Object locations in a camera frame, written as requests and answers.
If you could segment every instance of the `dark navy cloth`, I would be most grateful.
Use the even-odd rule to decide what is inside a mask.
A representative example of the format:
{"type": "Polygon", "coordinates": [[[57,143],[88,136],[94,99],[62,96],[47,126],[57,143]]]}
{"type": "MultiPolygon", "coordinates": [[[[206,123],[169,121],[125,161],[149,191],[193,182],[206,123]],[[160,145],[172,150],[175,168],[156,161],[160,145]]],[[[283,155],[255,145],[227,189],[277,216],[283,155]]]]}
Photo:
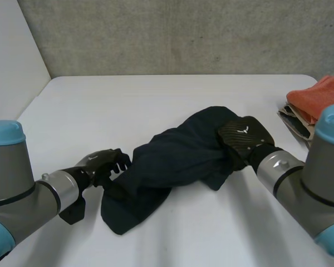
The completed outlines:
{"type": "Polygon", "coordinates": [[[136,148],[131,167],[113,181],[124,189],[125,196],[104,192],[104,222],[115,233],[123,234],[154,212],[173,187],[200,180],[219,190],[233,170],[216,132],[236,118],[226,107],[209,107],[136,148]]]}

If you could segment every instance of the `white table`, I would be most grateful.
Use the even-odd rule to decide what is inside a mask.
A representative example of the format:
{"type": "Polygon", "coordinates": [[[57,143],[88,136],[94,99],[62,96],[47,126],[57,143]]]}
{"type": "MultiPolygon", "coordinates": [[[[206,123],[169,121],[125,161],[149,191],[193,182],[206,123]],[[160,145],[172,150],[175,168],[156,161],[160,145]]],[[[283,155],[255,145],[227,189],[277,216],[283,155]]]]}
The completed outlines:
{"type": "MultiPolygon", "coordinates": [[[[130,156],[154,134],[208,106],[253,115],[276,144],[304,160],[307,148],[276,112],[303,75],[96,76],[52,80],[20,117],[35,178],[86,154],[120,147],[130,156]]],[[[100,216],[101,189],[85,192],[86,218],[54,218],[0,266],[292,267],[334,266],[257,180],[233,174],[218,192],[195,184],[173,190],[144,223],[115,235],[100,216]]]]}

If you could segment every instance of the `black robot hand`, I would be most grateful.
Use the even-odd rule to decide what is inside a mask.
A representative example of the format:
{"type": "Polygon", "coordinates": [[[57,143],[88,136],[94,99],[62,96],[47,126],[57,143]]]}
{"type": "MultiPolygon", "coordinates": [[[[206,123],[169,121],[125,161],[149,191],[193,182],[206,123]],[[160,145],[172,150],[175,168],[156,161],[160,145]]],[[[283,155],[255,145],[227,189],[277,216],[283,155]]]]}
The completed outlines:
{"type": "Polygon", "coordinates": [[[79,196],[72,205],[60,213],[60,217],[70,225],[84,219],[86,203],[82,193],[91,185],[102,186],[105,190],[111,191],[111,194],[117,199],[129,197],[121,186],[110,180],[110,176],[111,171],[118,174],[120,169],[125,171],[130,166],[131,161],[127,154],[122,153],[120,149],[108,149],[89,154],[76,166],[62,170],[70,174],[77,182],[79,196]]]}
{"type": "Polygon", "coordinates": [[[274,146],[269,132],[254,117],[239,117],[228,121],[218,129],[218,139],[225,152],[233,161],[233,170],[238,171],[250,164],[252,151],[261,145],[274,146]]]}
{"type": "Polygon", "coordinates": [[[84,157],[76,167],[80,167],[87,173],[94,186],[104,186],[111,171],[118,174],[125,171],[131,166],[130,158],[127,154],[121,152],[120,149],[108,149],[94,152],[84,157]]]}

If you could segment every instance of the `orange towel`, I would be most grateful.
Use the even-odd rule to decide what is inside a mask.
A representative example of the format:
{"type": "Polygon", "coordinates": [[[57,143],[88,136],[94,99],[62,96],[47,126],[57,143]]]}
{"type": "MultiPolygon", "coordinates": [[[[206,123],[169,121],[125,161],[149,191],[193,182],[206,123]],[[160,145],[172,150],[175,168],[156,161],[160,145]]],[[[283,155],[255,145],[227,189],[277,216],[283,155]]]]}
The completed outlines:
{"type": "Polygon", "coordinates": [[[325,76],[308,89],[289,92],[287,100],[306,121],[315,124],[323,109],[334,104],[334,76],[325,76]]]}

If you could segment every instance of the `robotic arm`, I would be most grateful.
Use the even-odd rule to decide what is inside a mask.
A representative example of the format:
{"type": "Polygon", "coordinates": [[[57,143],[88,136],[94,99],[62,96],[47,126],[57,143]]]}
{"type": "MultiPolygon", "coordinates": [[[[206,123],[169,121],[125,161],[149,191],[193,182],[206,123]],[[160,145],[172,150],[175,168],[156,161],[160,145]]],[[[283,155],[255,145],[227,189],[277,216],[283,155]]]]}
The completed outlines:
{"type": "Polygon", "coordinates": [[[83,191],[92,185],[116,187],[111,172],[131,165],[120,149],[103,150],[35,182],[25,139],[19,122],[0,121],[0,260],[57,214],[69,224],[82,220],[83,191]]]}
{"type": "Polygon", "coordinates": [[[267,190],[334,256],[334,105],[317,123],[306,163],[275,147],[254,117],[226,123],[218,136],[234,170],[251,165],[267,190]]]}

